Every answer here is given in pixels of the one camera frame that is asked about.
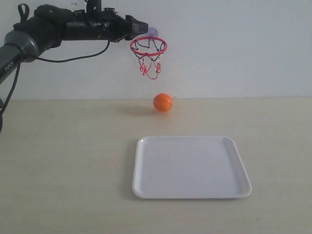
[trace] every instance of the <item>basketball hoop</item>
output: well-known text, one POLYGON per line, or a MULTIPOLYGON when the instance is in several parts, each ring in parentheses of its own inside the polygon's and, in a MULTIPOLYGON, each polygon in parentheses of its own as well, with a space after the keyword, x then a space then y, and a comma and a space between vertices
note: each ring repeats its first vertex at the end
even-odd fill
POLYGON ((158 37, 141 37, 130 44, 132 52, 138 58, 140 72, 149 79, 157 79, 161 72, 160 57, 167 47, 167 42, 158 37))

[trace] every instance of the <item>red rim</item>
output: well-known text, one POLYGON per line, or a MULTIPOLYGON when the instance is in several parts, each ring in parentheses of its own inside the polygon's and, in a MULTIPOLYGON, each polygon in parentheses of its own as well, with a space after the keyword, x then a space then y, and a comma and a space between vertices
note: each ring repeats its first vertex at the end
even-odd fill
POLYGON ((161 55, 161 54, 166 52, 167 47, 168 47, 167 42, 165 40, 163 40, 161 38, 157 38, 157 37, 141 37, 141 38, 138 38, 138 39, 132 41, 131 44, 130 44, 130 48, 131 48, 132 52, 137 54, 137 55, 141 55, 141 56, 157 56, 157 55, 161 55), (165 44, 165 48, 163 50, 159 51, 159 52, 156 52, 156 53, 142 53, 142 52, 139 52, 139 51, 135 50, 135 48, 133 48, 134 43, 136 43, 136 42, 138 42, 140 40, 147 40, 147 39, 159 40, 159 41, 161 41, 161 42, 163 42, 165 44))

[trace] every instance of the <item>white backdrop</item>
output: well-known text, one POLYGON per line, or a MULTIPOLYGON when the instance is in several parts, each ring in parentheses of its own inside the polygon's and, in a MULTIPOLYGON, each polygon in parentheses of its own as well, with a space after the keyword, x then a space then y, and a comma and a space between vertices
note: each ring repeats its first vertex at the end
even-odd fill
MULTIPOLYGON (((84 0, 1 1, 0 38, 19 21, 17 5, 85 8, 84 0)), ((123 17, 149 23, 167 40, 158 80, 138 71, 129 42, 67 64, 22 65, 15 99, 177 98, 312 95, 311 0, 105 0, 123 17)), ((104 41, 64 42, 42 55, 66 59, 98 52, 104 41)), ((11 75, 0 87, 2 98, 11 75)))

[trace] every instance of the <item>wooden table surface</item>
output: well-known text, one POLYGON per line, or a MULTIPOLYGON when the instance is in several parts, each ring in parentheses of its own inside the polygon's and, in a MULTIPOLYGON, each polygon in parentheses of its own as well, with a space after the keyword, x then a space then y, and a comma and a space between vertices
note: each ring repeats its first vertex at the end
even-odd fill
POLYGON ((1 234, 310 234, 312 98, 12 101, 0 134, 1 234), (225 135, 246 199, 142 200, 136 141, 225 135))

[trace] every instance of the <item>wire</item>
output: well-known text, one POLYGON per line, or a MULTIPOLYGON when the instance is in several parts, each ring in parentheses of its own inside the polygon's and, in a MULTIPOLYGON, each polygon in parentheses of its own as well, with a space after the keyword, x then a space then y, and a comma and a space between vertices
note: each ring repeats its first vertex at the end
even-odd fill
POLYGON ((87 56, 81 56, 81 57, 76 57, 76 58, 65 59, 65 60, 50 60, 50 59, 46 59, 46 58, 39 58, 39 57, 36 57, 36 56, 29 56, 29 57, 32 58, 32 59, 37 59, 37 60, 44 61, 44 62, 64 63, 64 62, 71 62, 71 61, 80 60, 80 59, 89 59, 89 58, 93 58, 93 57, 99 56, 99 55, 103 54, 104 52, 106 52, 109 46, 110 46, 110 41, 108 40, 105 49, 102 50, 99 53, 96 53, 94 55, 87 55, 87 56))
POLYGON ((3 105, 3 107, 2 107, 2 109, 0 111, 0 116, 3 115, 5 109, 7 108, 8 104, 9 104, 9 101, 10 101, 10 99, 12 97, 12 94, 13 94, 13 92, 15 90, 15 87, 16 87, 16 84, 18 82, 19 74, 20 74, 20 62, 18 63, 18 68, 17 68, 16 73, 15 73, 15 77, 14 77, 12 88, 11 88, 11 90, 10 90, 10 92, 8 94, 8 97, 6 98, 5 103, 4 103, 4 105, 3 105))

